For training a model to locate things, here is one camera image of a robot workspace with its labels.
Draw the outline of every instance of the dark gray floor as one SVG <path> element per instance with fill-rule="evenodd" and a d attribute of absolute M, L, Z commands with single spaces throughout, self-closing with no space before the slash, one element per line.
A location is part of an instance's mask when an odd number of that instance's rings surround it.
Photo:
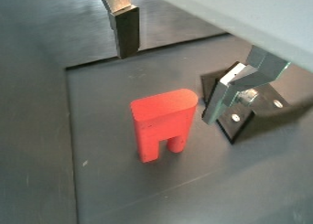
<path fill-rule="evenodd" d="M 64 71 L 0 16 L 0 223 L 76 223 Z"/>
<path fill-rule="evenodd" d="M 222 36 L 68 71 L 80 224 L 313 222 L 313 75 L 294 66 L 274 87 L 301 118 L 262 133 L 251 125 L 258 134 L 230 146 L 199 101 L 183 153 L 138 160 L 130 102 L 179 88 L 201 96 L 199 75 L 249 49 Z"/>

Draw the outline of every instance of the leg of red block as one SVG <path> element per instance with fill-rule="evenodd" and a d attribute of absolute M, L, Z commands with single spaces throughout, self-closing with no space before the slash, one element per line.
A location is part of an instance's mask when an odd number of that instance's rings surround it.
<path fill-rule="evenodd" d="M 139 140 L 138 152 L 143 163 L 157 160 L 159 157 L 159 142 L 155 139 Z"/>
<path fill-rule="evenodd" d="M 182 150 L 185 148 L 186 141 L 187 141 L 187 135 L 181 135 L 181 136 L 177 136 L 174 138 L 170 138 L 167 140 L 167 149 L 173 153 L 182 152 Z"/>

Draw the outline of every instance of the gray surface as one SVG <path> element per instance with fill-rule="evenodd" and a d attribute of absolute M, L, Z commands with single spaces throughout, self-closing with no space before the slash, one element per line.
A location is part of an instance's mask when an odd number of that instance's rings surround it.
<path fill-rule="evenodd" d="M 64 71 L 0 16 L 0 223 L 76 223 Z"/>
<path fill-rule="evenodd" d="M 140 49 L 221 33 L 161 0 L 132 3 L 140 7 Z M 60 67 L 116 56 L 102 0 L 0 0 L 0 12 L 25 37 L 36 37 Z"/>
<path fill-rule="evenodd" d="M 313 222 L 305 108 L 302 118 L 285 115 L 292 123 L 278 128 L 264 123 L 269 132 L 230 146 L 218 126 L 202 122 L 199 101 L 185 152 L 163 146 L 157 162 L 138 160 L 130 102 L 179 88 L 201 96 L 199 75 L 243 61 L 249 49 L 235 37 L 215 37 L 68 72 L 82 224 Z M 312 106 L 306 71 L 292 66 L 274 87 L 290 104 L 310 98 Z"/>
<path fill-rule="evenodd" d="M 165 0 L 313 72 L 312 0 Z"/>
<path fill-rule="evenodd" d="M 221 32 L 159 0 L 134 2 L 142 48 Z M 64 67 L 115 56 L 107 11 L 100 0 L 0 0 L 0 38 L 0 223 L 76 223 Z"/>

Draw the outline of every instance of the red plastic piece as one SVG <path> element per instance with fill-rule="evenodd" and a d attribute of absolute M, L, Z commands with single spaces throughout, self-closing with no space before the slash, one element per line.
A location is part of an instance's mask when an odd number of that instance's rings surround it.
<path fill-rule="evenodd" d="M 183 150 L 197 103 L 198 96 L 186 89 L 131 102 L 138 152 L 143 163 L 158 159 L 162 140 L 167 140 L 171 152 Z"/>

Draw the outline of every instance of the red block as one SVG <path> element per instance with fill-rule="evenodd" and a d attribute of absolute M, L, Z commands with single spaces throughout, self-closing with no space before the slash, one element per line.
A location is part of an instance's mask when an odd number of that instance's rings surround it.
<path fill-rule="evenodd" d="M 195 93 L 186 89 L 131 102 L 136 146 L 143 163 L 158 159 L 162 140 L 167 140 L 171 152 L 183 150 L 197 103 Z"/>

